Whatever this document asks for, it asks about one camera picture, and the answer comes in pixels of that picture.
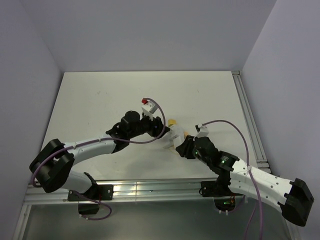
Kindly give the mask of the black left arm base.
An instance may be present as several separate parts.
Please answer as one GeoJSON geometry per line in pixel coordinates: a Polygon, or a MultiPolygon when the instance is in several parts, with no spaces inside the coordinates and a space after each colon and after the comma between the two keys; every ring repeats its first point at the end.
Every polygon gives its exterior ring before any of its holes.
{"type": "Polygon", "coordinates": [[[95,201],[111,201],[113,198],[113,193],[114,186],[112,184],[97,184],[91,186],[86,192],[80,194],[85,198],[78,196],[75,191],[71,190],[68,193],[67,200],[69,202],[84,201],[85,199],[91,199],[95,201]]]}

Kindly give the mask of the white cube socket adapter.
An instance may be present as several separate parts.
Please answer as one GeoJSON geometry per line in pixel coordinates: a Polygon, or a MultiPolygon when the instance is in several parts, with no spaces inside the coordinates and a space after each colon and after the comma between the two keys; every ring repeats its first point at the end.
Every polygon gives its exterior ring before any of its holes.
{"type": "Polygon", "coordinates": [[[170,126],[170,134],[171,134],[171,139],[174,140],[176,138],[184,141],[185,140],[185,133],[184,130],[181,126],[177,124],[173,124],[170,126]]]}

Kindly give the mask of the white USB charger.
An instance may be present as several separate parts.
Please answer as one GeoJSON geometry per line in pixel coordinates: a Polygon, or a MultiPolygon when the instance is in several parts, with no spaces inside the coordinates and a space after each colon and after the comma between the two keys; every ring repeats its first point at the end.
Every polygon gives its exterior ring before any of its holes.
{"type": "Polygon", "coordinates": [[[175,145],[174,145],[174,141],[173,140],[169,140],[167,143],[165,143],[164,145],[164,149],[170,149],[170,148],[173,148],[175,145]]]}
{"type": "Polygon", "coordinates": [[[173,146],[174,148],[177,148],[178,146],[182,145],[183,142],[185,141],[184,136],[177,136],[173,139],[173,146]]]}

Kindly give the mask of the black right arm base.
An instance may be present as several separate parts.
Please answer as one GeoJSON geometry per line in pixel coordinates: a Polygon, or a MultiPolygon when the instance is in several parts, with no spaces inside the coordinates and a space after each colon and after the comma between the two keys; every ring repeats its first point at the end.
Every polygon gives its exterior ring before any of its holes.
{"type": "Polygon", "coordinates": [[[201,181],[198,192],[202,197],[227,197],[233,194],[228,187],[223,187],[215,180],[201,181]]]}

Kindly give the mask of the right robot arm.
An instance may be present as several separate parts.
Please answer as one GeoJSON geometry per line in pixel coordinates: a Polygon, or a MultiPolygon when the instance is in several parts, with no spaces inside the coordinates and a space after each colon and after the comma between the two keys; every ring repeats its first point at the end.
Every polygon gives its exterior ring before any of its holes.
{"type": "Polygon", "coordinates": [[[217,149],[206,136],[189,135],[176,151],[182,158],[197,159],[207,165],[218,176],[215,190],[220,194],[234,193],[261,200],[289,222],[300,227],[306,225],[314,197],[305,181],[248,167],[243,159],[217,149]]]}

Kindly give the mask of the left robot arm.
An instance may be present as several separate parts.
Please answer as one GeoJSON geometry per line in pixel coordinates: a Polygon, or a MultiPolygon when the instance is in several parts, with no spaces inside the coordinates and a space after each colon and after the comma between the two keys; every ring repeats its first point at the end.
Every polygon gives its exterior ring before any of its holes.
{"type": "Polygon", "coordinates": [[[77,142],[66,143],[55,138],[50,140],[29,165],[31,184],[52,193],[67,188],[75,181],[75,189],[86,200],[96,197],[98,188],[92,177],[84,172],[73,171],[77,164],[101,155],[115,154],[129,144],[138,144],[136,137],[148,134],[151,142],[162,138],[169,128],[166,118],[128,111],[103,135],[77,142]]]}

